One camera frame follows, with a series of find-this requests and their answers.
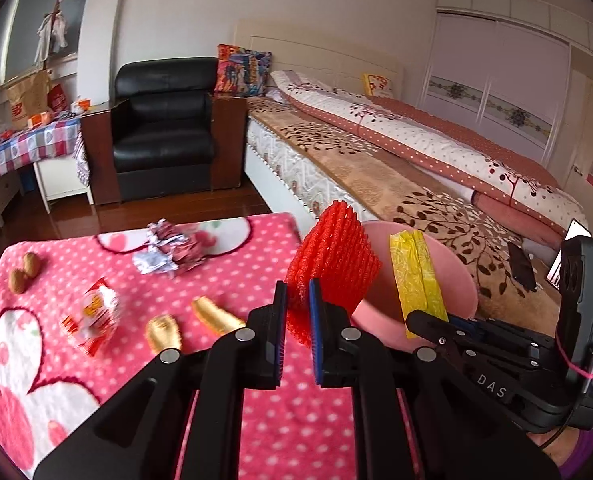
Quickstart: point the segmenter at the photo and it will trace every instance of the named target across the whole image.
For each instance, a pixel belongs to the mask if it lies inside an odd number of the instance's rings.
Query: yellow pillow
[[[391,89],[391,81],[387,77],[364,73],[363,84],[365,85],[365,95],[390,98],[394,97],[393,91]]]

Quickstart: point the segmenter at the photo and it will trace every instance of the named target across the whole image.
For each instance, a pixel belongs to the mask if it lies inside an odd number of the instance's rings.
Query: pink bowl
[[[372,249],[383,263],[365,299],[358,304],[352,319],[356,325],[379,338],[384,345],[397,350],[413,352],[421,346],[434,346],[421,337],[408,339],[401,312],[401,301],[396,288],[390,257],[390,235],[412,227],[395,222],[374,220],[363,222]],[[479,295],[467,267],[456,254],[441,242],[423,233],[445,309],[449,314],[470,317],[476,313]]]

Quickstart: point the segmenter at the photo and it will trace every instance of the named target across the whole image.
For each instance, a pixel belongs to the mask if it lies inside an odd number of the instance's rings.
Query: headboard
[[[241,20],[234,44],[272,53],[272,70],[303,72],[330,86],[359,94],[364,72],[390,78],[399,97],[403,67],[392,56],[324,32],[286,23]]]

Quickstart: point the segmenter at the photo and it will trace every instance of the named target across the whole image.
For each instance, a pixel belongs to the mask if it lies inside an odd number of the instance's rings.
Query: pink cord
[[[585,370],[583,370],[583,368],[579,368],[578,366],[576,366],[572,361],[569,360],[569,357],[567,357],[567,354],[565,353],[563,347],[561,346],[561,341],[559,339],[559,336],[557,334],[556,336],[556,346],[559,349],[559,352],[561,353],[561,355],[563,356],[563,359],[565,360],[567,367],[570,370],[574,370],[577,374],[585,377],[586,379],[593,379],[593,374],[591,374],[590,372],[587,372]]]

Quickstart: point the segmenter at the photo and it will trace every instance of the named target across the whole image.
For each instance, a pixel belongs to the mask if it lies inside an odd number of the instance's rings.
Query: person's hand
[[[527,436],[537,446],[540,446],[545,441],[547,441],[557,429],[558,428],[554,428],[548,433],[543,434],[528,433]],[[579,430],[577,430],[577,428],[565,428],[563,433],[561,433],[554,442],[546,447],[543,452],[547,454],[552,460],[554,460],[554,463],[557,466],[561,467],[574,451],[578,440]]]

